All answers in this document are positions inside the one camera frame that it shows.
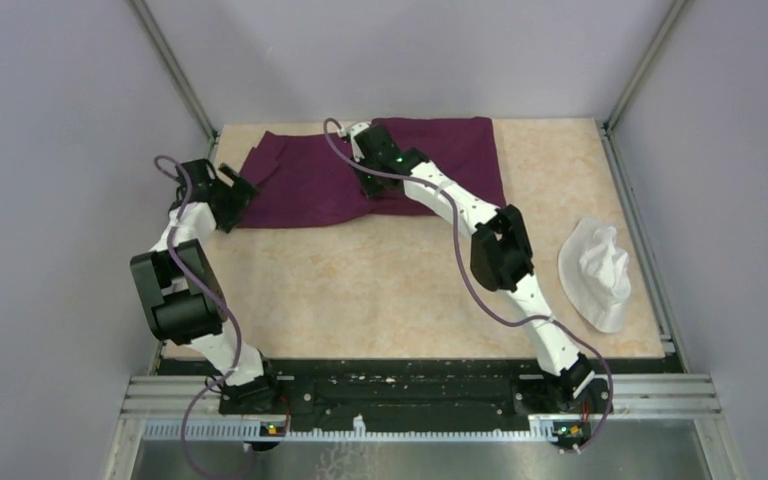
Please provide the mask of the maroon wrap cloth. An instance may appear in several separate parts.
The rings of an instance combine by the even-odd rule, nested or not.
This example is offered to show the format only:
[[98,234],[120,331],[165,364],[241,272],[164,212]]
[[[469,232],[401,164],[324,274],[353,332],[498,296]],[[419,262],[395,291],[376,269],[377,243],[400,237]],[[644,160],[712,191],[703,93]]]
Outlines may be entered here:
[[[415,147],[438,168],[479,198],[506,205],[494,129],[486,117],[454,119],[382,118],[400,148]],[[266,132],[248,153],[240,175],[256,190],[242,228],[313,228],[346,223],[368,214],[427,216],[430,211],[387,189],[374,197],[361,187],[364,173],[332,150],[351,153],[336,135],[279,135]]]

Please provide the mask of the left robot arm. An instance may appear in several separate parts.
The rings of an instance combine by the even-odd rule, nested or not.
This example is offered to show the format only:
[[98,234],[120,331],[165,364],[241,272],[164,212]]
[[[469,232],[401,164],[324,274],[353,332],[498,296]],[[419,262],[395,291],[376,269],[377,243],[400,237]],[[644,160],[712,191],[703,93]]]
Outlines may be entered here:
[[257,190],[226,164],[207,159],[169,162],[177,184],[160,239],[129,263],[148,327],[160,341],[200,353],[217,376],[207,387],[228,407],[268,413],[281,393],[268,360],[242,335],[204,245],[217,232],[229,233],[242,220]]

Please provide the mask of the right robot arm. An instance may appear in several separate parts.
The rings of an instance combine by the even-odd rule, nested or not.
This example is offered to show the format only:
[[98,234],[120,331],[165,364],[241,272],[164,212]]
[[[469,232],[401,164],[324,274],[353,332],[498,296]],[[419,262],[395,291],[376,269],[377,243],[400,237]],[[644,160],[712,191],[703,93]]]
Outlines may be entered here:
[[401,149],[381,124],[359,122],[341,127],[338,136],[351,148],[351,161],[365,192],[399,189],[448,221],[459,239],[468,240],[469,258],[456,259],[460,270],[472,275],[468,289],[481,286],[500,293],[519,309],[522,317],[513,324],[525,327],[536,349],[538,365],[548,382],[549,404],[560,412],[572,412],[582,404],[595,372],[559,326],[541,291],[520,210],[471,193],[424,152]]

